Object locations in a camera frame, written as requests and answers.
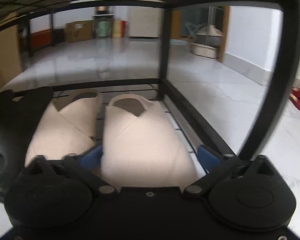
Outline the cardboard box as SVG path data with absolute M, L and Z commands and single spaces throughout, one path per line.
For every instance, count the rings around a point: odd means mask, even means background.
M 67 23 L 64 28 L 65 40 L 68 43 L 93 39 L 93 21 L 75 21 Z

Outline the beige crossover slipper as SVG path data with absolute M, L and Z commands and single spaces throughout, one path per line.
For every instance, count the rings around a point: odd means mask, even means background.
M 106 107 L 101 177 L 118 189 L 184 189 L 198 179 L 161 104 L 135 94 L 116 96 Z
M 25 165 L 39 155 L 58 160 L 95 146 L 102 101 L 99 91 L 84 89 L 49 103 L 27 149 Z

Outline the beige plastic basin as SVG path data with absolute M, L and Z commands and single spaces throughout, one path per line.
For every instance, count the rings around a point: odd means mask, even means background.
M 190 43 L 190 52 L 197 56 L 216 59 L 223 39 L 223 33 L 214 25 L 198 30 Z

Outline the right black slide sandal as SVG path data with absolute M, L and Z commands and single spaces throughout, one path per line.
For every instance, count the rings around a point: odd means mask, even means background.
M 12 90 L 0 93 L 0 187 L 5 187 L 25 165 L 27 149 L 53 98 L 51 87 L 26 91 L 14 101 Z

